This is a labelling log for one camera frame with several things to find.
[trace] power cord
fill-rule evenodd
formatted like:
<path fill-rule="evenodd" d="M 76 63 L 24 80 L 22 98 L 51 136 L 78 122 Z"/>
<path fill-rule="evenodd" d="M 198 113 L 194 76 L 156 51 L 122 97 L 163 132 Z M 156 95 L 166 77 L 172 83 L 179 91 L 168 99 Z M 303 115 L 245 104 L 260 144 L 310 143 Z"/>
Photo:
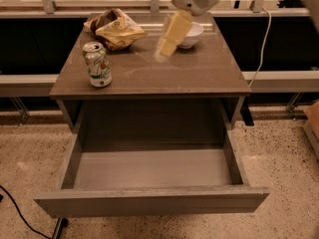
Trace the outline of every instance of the power cord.
<path fill-rule="evenodd" d="M 261 67 L 262 67 L 262 64 L 263 64 L 263 56 L 264 56 L 264 49 L 265 49 L 265 45 L 266 45 L 266 41 L 267 41 L 267 38 L 268 38 L 268 34 L 269 34 L 269 30 L 270 30 L 270 27 L 271 27 L 271 14 L 270 12 L 267 10 L 267 9 L 262 9 L 264 10 L 268 16 L 269 16 L 269 21 L 268 21 L 268 27 L 267 27 L 267 31 L 266 31 L 266 34 L 263 38 L 263 42 L 262 42 L 262 47 L 261 47 L 261 53 L 260 53 L 260 64 L 259 64 L 259 67 L 258 69 L 256 70 L 255 74 L 253 75 L 252 79 L 251 79 L 251 82 L 249 83 L 249 86 L 251 87 L 251 85 L 253 84 L 253 82 L 255 81 Z"/>
<path fill-rule="evenodd" d="M 13 199 L 13 197 L 11 196 L 11 194 L 10 194 L 3 186 L 0 185 L 0 188 L 9 196 L 9 198 L 10 198 L 11 201 L 13 202 L 14 206 L 16 207 L 16 209 L 17 209 L 17 211 L 18 211 L 18 213 L 19 213 L 21 219 L 24 221 L 24 223 L 25 223 L 33 232 L 35 232 L 35 233 L 37 233 L 37 234 L 43 236 L 44 238 L 51 239 L 51 237 L 46 236 L 45 234 L 43 234 L 43 233 L 41 233 L 41 232 L 35 230 L 34 228 L 32 228 L 32 227 L 29 225 L 29 223 L 26 221 L 26 219 L 22 216 L 21 211 L 20 211 L 20 209 L 19 209 L 19 207 L 18 207 L 16 201 L 15 201 L 15 200 Z"/>

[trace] black panel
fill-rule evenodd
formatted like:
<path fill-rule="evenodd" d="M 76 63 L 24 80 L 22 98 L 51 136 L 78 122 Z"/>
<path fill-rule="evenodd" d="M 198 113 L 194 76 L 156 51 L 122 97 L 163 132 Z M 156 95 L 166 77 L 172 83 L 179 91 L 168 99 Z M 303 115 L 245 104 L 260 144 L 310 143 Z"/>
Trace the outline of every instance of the black panel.
<path fill-rule="evenodd" d="M 59 74 L 86 19 L 1 19 L 0 71 Z"/>
<path fill-rule="evenodd" d="M 267 17 L 214 18 L 241 71 L 259 66 Z M 319 66 L 319 35 L 308 17 L 273 17 L 262 71 Z"/>

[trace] black cable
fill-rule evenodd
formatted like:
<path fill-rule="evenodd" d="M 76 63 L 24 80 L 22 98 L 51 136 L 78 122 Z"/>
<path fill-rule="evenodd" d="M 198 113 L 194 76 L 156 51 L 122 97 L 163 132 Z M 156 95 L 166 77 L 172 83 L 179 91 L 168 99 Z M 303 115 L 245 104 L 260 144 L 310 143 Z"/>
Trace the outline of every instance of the black cable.
<path fill-rule="evenodd" d="M 20 209 L 19 209 L 19 207 L 18 207 L 16 201 L 15 201 L 15 200 L 13 199 L 13 197 L 11 196 L 11 194 L 10 194 L 3 186 L 0 185 L 0 188 L 9 196 L 9 198 L 10 198 L 11 201 L 13 202 L 14 206 L 16 207 L 16 209 L 17 209 L 17 211 L 18 211 L 18 213 L 19 213 L 21 219 L 24 221 L 24 223 L 25 223 L 33 232 L 35 232 L 35 233 L 37 233 L 37 234 L 39 234 L 39 235 L 42 235 L 44 238 L 51 239 L 51 237 L 46 236 L 45 234 L 42 234 L 41 232 L 39 232 L 39 231 L 33 229 L 33 228 L 29 225 L 29 223 L 26 221 L 26 219 L 22 216 L 21 211 L 20 211 Z"/>

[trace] white bowl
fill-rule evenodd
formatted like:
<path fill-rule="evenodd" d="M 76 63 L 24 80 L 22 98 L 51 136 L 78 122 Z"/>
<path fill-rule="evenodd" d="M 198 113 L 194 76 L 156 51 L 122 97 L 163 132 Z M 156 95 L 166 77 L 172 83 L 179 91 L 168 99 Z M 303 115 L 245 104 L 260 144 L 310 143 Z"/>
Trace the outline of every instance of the white bowl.
<path fill-rule="evenodd" d="M 199 41 L 199 37 L 202 32 L 202 26 L 199 23 L 192 22 L 189 32 L 178 46 L 183 49 L 191 48 Z"/>

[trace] crumpled paper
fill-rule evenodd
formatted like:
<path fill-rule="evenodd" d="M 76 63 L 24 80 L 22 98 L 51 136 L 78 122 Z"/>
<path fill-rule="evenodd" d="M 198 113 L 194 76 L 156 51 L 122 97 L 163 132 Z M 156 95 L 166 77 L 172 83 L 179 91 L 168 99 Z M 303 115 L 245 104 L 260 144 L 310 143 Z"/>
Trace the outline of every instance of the crumpled paper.
<path fill-rule="evenodd" d="M 107 11 L 84 25 L 111 51 L 125 49 L 148 34 L 121 9 Z"/>

